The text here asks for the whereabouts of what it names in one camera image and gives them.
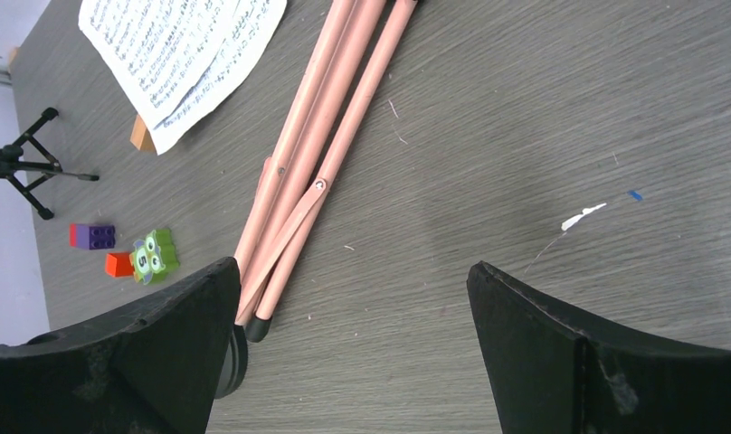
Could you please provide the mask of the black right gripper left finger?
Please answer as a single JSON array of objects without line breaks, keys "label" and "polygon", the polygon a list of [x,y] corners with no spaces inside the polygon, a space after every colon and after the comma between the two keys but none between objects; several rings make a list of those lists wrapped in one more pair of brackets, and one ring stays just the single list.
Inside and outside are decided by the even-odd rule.
[{"label": "black right gripper left finger", "polygon": [[202,433],[241,294],[226,257],[89,320],[0,344],[0,433]]}]

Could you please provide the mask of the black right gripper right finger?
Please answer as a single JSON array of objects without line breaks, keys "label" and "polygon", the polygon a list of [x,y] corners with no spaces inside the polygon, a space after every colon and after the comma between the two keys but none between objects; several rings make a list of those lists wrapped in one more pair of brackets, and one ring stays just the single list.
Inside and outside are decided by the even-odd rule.
[{"label": "black right gripper right finger", "polygon": [[486,262],[470,310],[506,433],[731,433],[731,350],[608,320]]}]

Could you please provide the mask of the pink music stand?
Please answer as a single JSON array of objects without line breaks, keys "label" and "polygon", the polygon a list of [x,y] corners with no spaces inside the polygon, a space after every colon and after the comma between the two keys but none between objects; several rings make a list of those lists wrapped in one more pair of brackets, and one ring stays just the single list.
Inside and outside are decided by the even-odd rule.
[{"label": "pink music stand", "polygon": [[383,1],[335,1],[272,154],[234,257],[242,295],[235,324],[265,338],[300,253],[402,39],[414,1],[397,1],[377,42]]}]

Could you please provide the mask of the sheet music page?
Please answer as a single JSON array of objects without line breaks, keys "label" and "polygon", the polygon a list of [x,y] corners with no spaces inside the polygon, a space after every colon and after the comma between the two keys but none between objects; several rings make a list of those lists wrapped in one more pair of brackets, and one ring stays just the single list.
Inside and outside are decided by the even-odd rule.
[{"label": "sheet music page", "polygon": [[278,28],[287,3],[286,0],[243,0],[238,3],[233,28],[214,60],[172,114],[149,130],[157,154],[171,149],[246,80]]},{"label": "sheet music page", "polygon": [[236,1],[83,1],[78,25],[149,127],[173,113],[232,29]]}]

